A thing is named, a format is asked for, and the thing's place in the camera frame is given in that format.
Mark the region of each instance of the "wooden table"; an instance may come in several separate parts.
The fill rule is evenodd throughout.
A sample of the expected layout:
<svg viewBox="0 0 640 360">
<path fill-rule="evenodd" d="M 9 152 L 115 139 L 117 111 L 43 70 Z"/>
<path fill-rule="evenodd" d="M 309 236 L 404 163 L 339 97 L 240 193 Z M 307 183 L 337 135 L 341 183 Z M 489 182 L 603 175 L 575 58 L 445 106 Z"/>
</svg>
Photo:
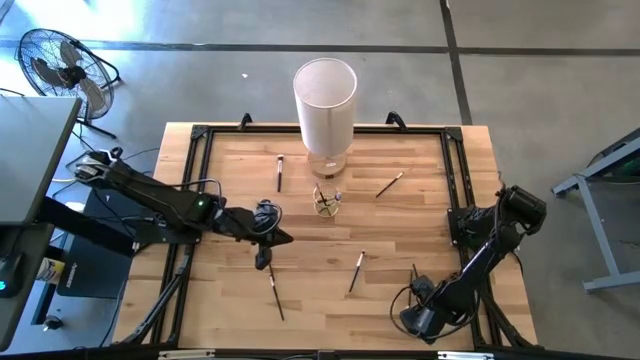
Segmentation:
<svg viewBox="0 0 640 360">
<path fill-rule="evenodd" d="M 167 124 L 156 179 L 181 182 L 192 125 Z M 476 203 L 493 205 L 499 182 L 488 128 L 463 126 L 462 132 Z M 280 153 L 285 155 L 282 193 L 276 191 Z M 468 327 L 429 346 L 398 332 L 388 316 L 392 298 L 409 281 L 412 263 L 434 281 L 460 270 L 457 251 L 449 245 L 450 203 L 439 138 L 356 134 L 345 172 L 330 180 L 343 193 L 334 218 L 314 212 L 312 191 L 318 179 L 306 164 L 306 154 L 300 134 L 215 136 L 208 174 L 221 181 L 227 206 L 253 209 L 257 201 L 270 199 L 284 210 L 280 227 L 295 238 L 292 244 L 273 248 L 286 321 L 280 320 L 268 271 L 253 267 L 256 247 L 208 233 L 196 247 L 180 348 L 471 349 Z M 393 187 L 374 198 L 409 168 Z M 206 190 L 215 192 L 215 187 Z M 361 250 L 366 250 L 366 257 L 354 290 L 348 293 Z M 131 333 L 156 300 L 166 252 L 167 246 L 153 245 L 134 259 L 116 341 Z M 491 283 L 505 314 L 526 339 L 536 343 L 513 257 L 492 272 Z M 395 313 L 406 304 L 405 295 Z M 165 333 L 172 309 L 170 304 Z M 486 316 L 480 313 L 487 338 Z"/>
</svg>

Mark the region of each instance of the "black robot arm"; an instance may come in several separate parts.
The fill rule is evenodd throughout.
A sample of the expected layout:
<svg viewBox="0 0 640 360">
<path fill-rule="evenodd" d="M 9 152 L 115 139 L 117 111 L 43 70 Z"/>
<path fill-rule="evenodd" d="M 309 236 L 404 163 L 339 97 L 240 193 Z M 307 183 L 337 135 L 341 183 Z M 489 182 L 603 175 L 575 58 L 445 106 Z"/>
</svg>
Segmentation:
<svg viewBox="0 0 640 360">
<path fill-rule="evenodd" d="M 178 190 L 131 168 L 120 159 L 122 149 L 91 151 L 76 165 L 76 179 L 92 188 L 114 189 L 160 215 L 161 225 L 171 232 L 211 231 L 258 244 L 256 268 L 264 269 L 271 260 L 271 247 L 287 244 L 293 238 L 278 228 L 282 209 L 269 200 L 256 210 L 227 208 L 220 194 Z"/>
<path fill-rule="evenodd" d="M 542 200 L 517 186 L 503 187 L 497 195 L 496 205 L 470 207 L 465 220 L 458 224 L 460 232 L 468 237 L 485 239 L 464 269 L 438 286 L 424 275 L 412 282 L 410 289 L 418 304 L 400 312 L 402 324 L 411 335 L 432 344 L 446 335 L 441 334 L 445 324 L 454 326 L 454 331 L 468 324 L 477 313 L 480 297 L 486 296 L 478 291 L 491 270 L 520 245 L 525 235 L 540 229 L 546 216 Z"/>
</svg>

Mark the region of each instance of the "black bracket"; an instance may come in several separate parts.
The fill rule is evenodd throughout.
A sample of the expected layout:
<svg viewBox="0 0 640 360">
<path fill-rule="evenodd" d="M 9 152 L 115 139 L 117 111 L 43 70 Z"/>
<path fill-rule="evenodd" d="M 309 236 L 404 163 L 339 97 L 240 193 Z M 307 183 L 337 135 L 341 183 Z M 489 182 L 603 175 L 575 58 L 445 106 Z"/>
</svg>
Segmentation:
<svg viewBox="0 0 640 360">
<path fill-rule="evenodd" d="M 407 125 L 404 123 L 404 120 L 402 120 L 400 115 L 398 115 L 398 113 L 395 111 L 389 112 L 389 115 L 387 115 L 387 121 L 385 121 L 384 123 L 387 125 L 392 125 L 395 123 L 395 124 L 398 124 L 400 131 L 402 132 L 409 131 L 409 128 L 407 128 Z"/>
<path fill-rule="evenodd" d="M 240 121 L 240 125 L 238 126 L 238 130 L 244 130 L 248 123 L 253 122 L 251 115 L 249 113 L 244 113 L 242 117 L 242 121 Z"/>
<path fill-rule="evenodd" d="M 191 140 L 198 140 L 209 131 L 208 125 L 193 125 L 191 128 Z"/>
<path fill-rule="evenodd" d="M 462 141 L 462 130 L 460 127 L 446 127 L 444 128 L 444 132 L 456 141 Z"/>
</svg>

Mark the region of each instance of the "cable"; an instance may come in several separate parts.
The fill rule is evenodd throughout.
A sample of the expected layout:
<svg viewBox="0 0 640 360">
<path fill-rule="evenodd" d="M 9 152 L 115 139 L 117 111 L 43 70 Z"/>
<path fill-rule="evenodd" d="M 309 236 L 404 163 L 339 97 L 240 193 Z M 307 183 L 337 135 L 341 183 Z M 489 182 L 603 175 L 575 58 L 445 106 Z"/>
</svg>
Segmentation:
<svg viewBox="0 0 640 360">
<path fill-rule="evenodd" d="M 218 181 L 218 179 L 213 179 L 213 178 L 209 178 L 209 179 L 201 179 L 201 180 L 195 180 L 195 181 L 189 181 L 186 183 L 181 183 L 181 184 L 156 184 L 156 183 L 152 183 L 150 181 L 145 181 L 145 180 L 141 180 L 141 179 L 136 179 L 134 177 L 131 177 L 129 174 L 123 173 L 121 171 L 117 171 L 114 170 L 104 164 L 82 164 L 83 166 L 94 166 L 97 167 L 103 171 L 108 170 L 108 171 L 115 171 L 120 175 L 124 175 L 124 176 L 128 176 L 129 177 L 129 181 L 133 181 L 133 182 L 137 182 L 139 184 L 145 184 L 148 186 L 155 186 L 155 187 L 162 187 L 162 188 L 166 188 L 166 187 L 182 187 L 182 186 L 189 186 L 189 185 L 194 185 L 194 184 L 201 184 L 201 183 L 215 183 L 218 186 L 218 196 L 222 197 L 222 185 L 220 184 L 220 181 Z"/>
<path fill-rule="evenodd" d="M 0 88 L 0 91 L 6 91 L 6 92 L 10 92 L 10 93 L 13 93 L 13 94 L 16 94 L 16 95 L 25 96 L 23 93 L 19 93 L 17 91 L 5 89 L 5 88 Z"/>
<path fill-rule="evenodd" d="M 24 232 L 24 228 L 25 228 L 24 226 L 20 227 L 20 230 L 18 231 L 18 234 L 13 239 L 13 243 L 11 244 L 11 247 L 9 248 L 9 251 L 6 252 L 4 255 L 2 255 L 2 257 L 7 257 L 7 256 L 10 256 L 11 254 L 13 254 L 13 252 L 16 250 L 16 244 L 18 243 L 18 240 L 20 239 L 20 237 L 22 236 L 22 233 Z"/>
<path fill-rule="evenodd" d="M 109 205 L 107 205 L 107 203 L 100 198 L 100 194 L 98 193 L 98 189 L 96 189 L 96 198 L 98 199 L 98 201 L 100 201 L 102 206 L 104 206 L 107 210 L 109 210 L 109 212 L 112 213 L 113 216 L 118 218 L 120 223 L 122 223 L 122 228 L 129 234 L 129 236 L 131 236 L 131 239 L 135 239 L 136 238 L 135 235 L 133 235 L 133 233 L 131 231 L 129 231 L 129 229 L 127 228 L 127 224 L 122 220 L 122 217 L 120 217 L 115 211 L 113 211 L 113 209 L 111 209 L 111 207 L 109 207 Z"/>
<path fill-rule="evenodd" d="M 61 192 L 63 192 L 63 191 L 65 191 L 65 190 L 67 190 L 68 188 L 70 188 L 71 186 L 73 186 L 73 185 L 74 185 L 75 183 L 77 183 L 77 182 L 78 182 L 78 181 L 76 180 L 76 181 L 74 181 L 74 182 L 72 182 L 72 183 L 69 183 L 68 185 L 64 186 L 62 189 L 60 189 L 60 190 L 58 190 L 58 191 L 54 192 L 54 193 L 53 193 L 53 195 L 51 195 L 51 198 L 52 198 L 53 200 L 56 200 L 56 196 L 58 196 Z"/>
<path fill-rule="evenodd" d="M 268 234 L 271 231 L 273 231 L 278 225 L 280 225 L 280 221 L 282 220 L 282 208 L 278 204 L 274 204 L 274 203 L 271 203 L 271 202 L 263 202 L 263 201 L 259 202 L 258 206 L 271 206 L 271 207 L 276 208 L 276 210 L 278 211 L 278 217 L 276 218 L 276 221 L 273 223 L 273 225 L 271 225 L 270 228 L 268 228 L 267 230 L 261 231 L 259 233 L 253 232 L 253 229 L 249 229 L 247 227 L 245 227 L 245 229 L 247 229 L 253 235 Z"/>
<path fill-rule="evenodd" d="M 122 161 L 129 160 L 131 158 L 134 158 L 134 157 L 136 157 L 138 155 L 142 155 L 144 153 L 148 153 L 148 152 L 151 152 L 151 151 L 158 151 L 158 150 L 160 150 L 160 148 L 151 148 L 151 149 L 147 149 L 147 150 L 138 151 L 137 153 L 135 153 L 133 155 L 129 155 L 126 158 L 122 159 Z"/>
<path fill-rule="evenodd" d="M 91 149 L 91 151 L 96 151 L 94 148 L 91 147 L 91 145 L 89 145 L 88 142 L 84 141 L 84 139 L 82 139 L 81 136 L 79 136 L 78 134 L 76 134 L 75 131 L 71 132 L 73 135 L 75 135 L 75 137 L 78 138 L 78 140 L 80 140 L 81 143 L 83 143 L 84 145 L 86 145 L 89 149 Z"/>
<path fill-rule="evenodd" d="M 118 291 L 118 298 L 117 298 L 117 302 L 116 302 L 116 308 L 113 310 L 113 317 L 111 317 L 111 323 L 109 324 L 109 328 L 107 329 L 107 333 L 104 334 L 104 337 L 102 338 L 102 341 L 100 341 L 100 346 L 98 347 L 103 347 L 104 346 L 104 342 L 107 341 L 107 337 L 109 337 L 109 334 L 111 333 L 111 330 L 113 329 L 113 325 L 116 323 L 116 316 L 118 316 L 118 309 L 120 308 L 120 304 L 122 302 L 122 295 L 123 294 L 123 290 L 124 290 L 124 285 L 127 283 L 127 279 L 124 279 L 122 281 L 122 285 L 120 285 L 120 291 Z"/>
<path fill-rule="evenodd" d="M 522 260 L 520 260 L 520 256 L 518 256 L 515 251 L 511 251 L 511 254 L 516 258 L 518 265 L 520 265 L 520 273 L 524 274 L 524 267 L 522 266 Z"/>
<path fill-rule="evenodd" d="M 402 288 L 398 294 L 396 294 L 396 296 L 393 298 L 393 301 L 391 301 L 391 307 L 389 308 L 389 317 L 391 318 L 391 322 L 393 323 L 393 326 L 396 327 L 396 329 L 398 329 L 401 333 L 417 338 L 420 337 L 418 334 L 414 335 L 408 331 L 406 331 L 405 329 L 401 328 L 398 323 L 396 322 L 396 320 L 393 318 L 393 307 L 396 303 L 396 300 L 398 300 L 398 298 L 400 297 L 400 295 L 402 295 L 403 292 L 405 292 L 407 289 L 409 289 L 409 286 L 405 286 L 404 288 Z M 433 336 L 427 336 L 427 337 L 420 337 L 423 340 L 436 340 L 436 339 L 440 339 L 443 338 L 445 336 L 449 336 L 455 332 L 457 332 L 458 330 L 462 329 L 463 327 L 469 325 L 469 323 L 471 322 L 471 320 L 473 320 L 473 318 L 478 314 L 478 309 L 480 308 L 480 296 L 478 294 L 476 294 L 477 299 L 476 299 L 476 304 L 475 304 L 475 309 L 473 311 L 473 313 L 471 315 L 465 315 L 460 321 L 456 324 L 454 324 L 454 328 L 440 333 L 438 335 L 433 335 Z"/>
<path fill-rule="evenodd" d="M 391 322 L 393 323 L 393 326 L 396 327 L 396 329 L 398 329 L 398 331 L 400 331 L 401 333 L 407 335 L 407 336 L 411 336 L 411 337 L 415 337 L 417 338 L 418 335 L 414 335 L 410 332 L 408 332 L 407 330 L 401 328 L 398 323 L 396 322 L 396 319 L 393 318 L 393 307 L 396 304 L 396 301 L 398 300 L 398 298 L 400 297 L 400 295 L 402 295 L 403 292 L 405 292 L 407 289 L 410 289 L 410 286 L 405 286 L 402 289 L 400 289 L 400 291 L 398 291 L 398 293 L 396 294 L 396 296 L 393 298 L 393 300 L 391 301 L 391 306 L 389 307 L 389 318 L 391 319 Z"/>
</svg>

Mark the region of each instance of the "gray floor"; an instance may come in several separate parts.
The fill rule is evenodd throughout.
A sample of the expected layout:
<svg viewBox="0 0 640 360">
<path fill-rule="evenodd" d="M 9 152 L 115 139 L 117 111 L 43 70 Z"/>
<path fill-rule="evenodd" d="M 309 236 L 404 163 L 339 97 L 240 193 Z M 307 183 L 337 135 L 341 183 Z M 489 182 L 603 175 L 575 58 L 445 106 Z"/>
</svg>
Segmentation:
<svg viewBox="0 0 640 360">
<path fill-rule="evenodd" d="M 446 45 L 436 0 L 76 0 L 65 2 L 74 4 L 70 12 L 59 3 L 17 0 L 0 24 L 0 39 L 50 27 L 80 39 L 113 41 Z M 449 3 L 461 46 L 640 45 L 640 3 L 633 0 Z M 13 52 L 0 49 L 0 87 L 34 94 Z M 97 123 L 116 132 L 130 154 L 159 146 L 168 121 L 238 121 L 244 112 L 256 121 L 295 121 L 292 76 L 305 61 L 324 55 L 346 60 L 358 73 L 358 121 L 380 122 L 396 110 L 408 123 L 460 124 L 448 55 L 98 53 L 119 67 L 125 82 Z M 640 286 L 584 293 L 583 280 L 606 274 L 604 261 L 579 198 L 557 200 L 549 192 L 640 125 L 638 60 L 461 57 L 473 122 L 489 126 L 504 179 L 548 202 L 543 230 L 525 240 L 522 258 L 538 338 L 551 349 L 633 358 L 640 353 Z M 103 148 L 115 145 L 93 134 L 89 139 Z M 63 160 L 80 151 L 72 139 Z M 153 153 L 132 160 L 140 170 L 154 163 Z M 57 176 L 69 174 L 59 169 Z M 54 184 L 51 191 L 58 188 Z M 78 185 L 61 200 L 84 201 L 86 194 Z M 637 251 L 629 247 L 625 258 L 635 261 L 627 268 L 637 270 Z M 32 296 L 27 313 L 36 300 Z M 23 321 L 8 352 L 95 346 L 113 308 L 113 301 L 58 297 L 52 309 L 60 309 L 67 326 L 42 333 Z"/>
</svg>

